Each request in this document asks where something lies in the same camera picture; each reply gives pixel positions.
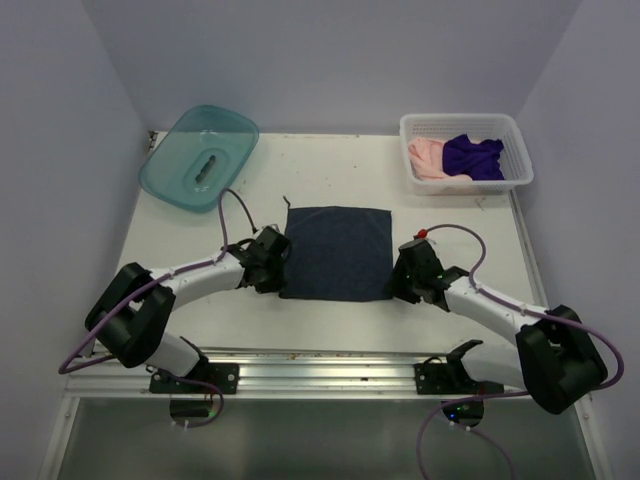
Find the dark navy blue towel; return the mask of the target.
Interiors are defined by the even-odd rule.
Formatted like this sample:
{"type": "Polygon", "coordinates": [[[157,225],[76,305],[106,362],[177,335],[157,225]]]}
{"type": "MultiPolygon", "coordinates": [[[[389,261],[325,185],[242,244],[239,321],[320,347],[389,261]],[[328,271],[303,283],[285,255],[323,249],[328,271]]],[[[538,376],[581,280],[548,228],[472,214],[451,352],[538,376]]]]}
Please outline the dark navy blue towel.
{"type": "Polygon", "coordinates": [[[392,298],[392,214],[322,206],[287,211],[283,299],[373,302],[392,298]]]}

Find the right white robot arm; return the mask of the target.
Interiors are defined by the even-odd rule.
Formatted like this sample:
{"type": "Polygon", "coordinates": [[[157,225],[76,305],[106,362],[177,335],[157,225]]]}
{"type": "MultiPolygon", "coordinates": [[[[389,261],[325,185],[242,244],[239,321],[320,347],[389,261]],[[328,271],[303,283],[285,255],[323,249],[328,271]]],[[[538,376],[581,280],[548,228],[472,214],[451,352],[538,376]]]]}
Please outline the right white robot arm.
{"type": "Polygon", "coordinates": [[[497,394],[514,387],[528,392],[545,411],[559,414],[608,377],[572,309],[547,310],[482,291],[467,271],[444,268],[424,239],[414,238],[400,247],[389,287],[397,299],[466,317],[507,342],[500,346],[472,339],[442,361],[415,364],[420,394],[497,394]]]}

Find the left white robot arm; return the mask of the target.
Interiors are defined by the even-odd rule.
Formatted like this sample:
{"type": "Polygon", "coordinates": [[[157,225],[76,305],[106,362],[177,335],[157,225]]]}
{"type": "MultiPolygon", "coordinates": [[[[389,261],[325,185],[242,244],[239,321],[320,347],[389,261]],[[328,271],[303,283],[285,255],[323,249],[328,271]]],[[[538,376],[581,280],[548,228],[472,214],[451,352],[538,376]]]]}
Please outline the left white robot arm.
{"type": "Polygon", "coordinates": [[[126,368],[163,370],[185,392],[201,390],[207,360],[190,341],[166,332],[173,311],[209,295],[252,288],[259,294],[285,286],[291,241],[272,226],[227,246],[222,257],[174,269],[120,269],[85,319],[85,328],[126,368]]]}

